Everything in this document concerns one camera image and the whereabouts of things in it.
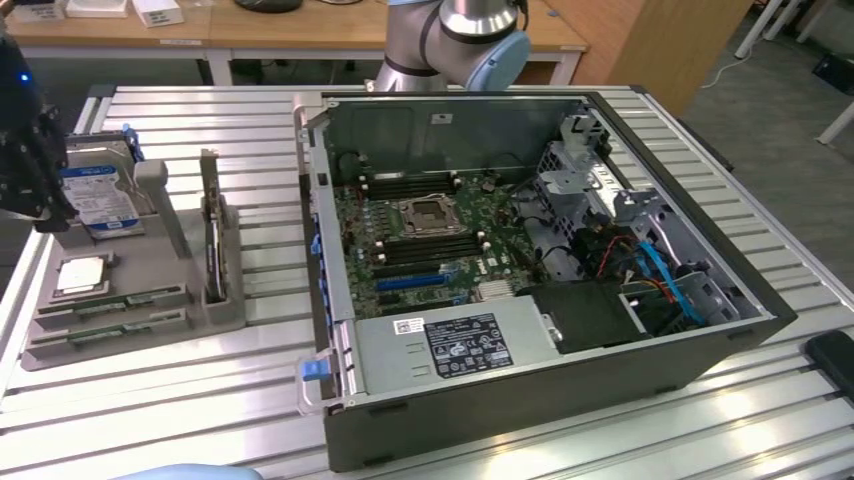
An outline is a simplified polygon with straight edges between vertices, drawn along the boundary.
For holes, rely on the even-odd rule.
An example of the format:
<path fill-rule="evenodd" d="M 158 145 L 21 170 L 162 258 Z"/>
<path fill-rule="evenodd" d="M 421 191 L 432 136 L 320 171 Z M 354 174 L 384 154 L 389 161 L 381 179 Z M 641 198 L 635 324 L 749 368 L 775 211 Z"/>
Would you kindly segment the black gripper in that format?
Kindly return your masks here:
<path fill-rule="evenodd" d="M 1 36 L 1 211 L 41 233 L 65 232 L 77 216 L 60 170 L 68 166 L 58 110 L 44 100 L 12 37 Z"/>

